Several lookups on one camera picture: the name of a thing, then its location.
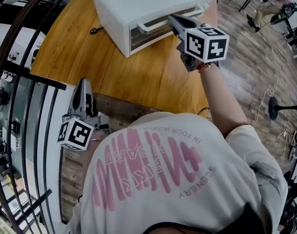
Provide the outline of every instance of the white toaster oven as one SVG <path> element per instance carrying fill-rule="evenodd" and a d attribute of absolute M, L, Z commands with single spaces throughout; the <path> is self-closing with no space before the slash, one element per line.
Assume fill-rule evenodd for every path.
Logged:
<path fill-rule="evenodd" d="M 200 17 L 211 0 L 94 0 L 101 25 L 129 57 L 172 34 L 167 16 Z"/>

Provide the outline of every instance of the table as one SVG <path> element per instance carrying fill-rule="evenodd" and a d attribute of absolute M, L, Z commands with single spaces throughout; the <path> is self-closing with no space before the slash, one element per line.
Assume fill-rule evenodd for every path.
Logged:
<path fill-rule="evenodd" d="M 269 115 L 272 120 L 275 120 L 278 116 L 278 112 L 280 110 L 285 110 L 285 109 L 294 109 L 297 110 L 297 104 L 295 106 L 279 106 L 278 101 L 275 97 L 271 97 L 269 100 Z"/>
<path fill-rule="evenodd" d="M 201 18 L 217 26 L 213 0 Z M 71 0 L 47 34 L 31 73 L 77 85 L 82 77 L 106 96 L 172 113 L 197 113 L 208 106 L 199 74 L 188 73 L 169 36 L 125 58 L 101 27 L 93 0 Z"/>

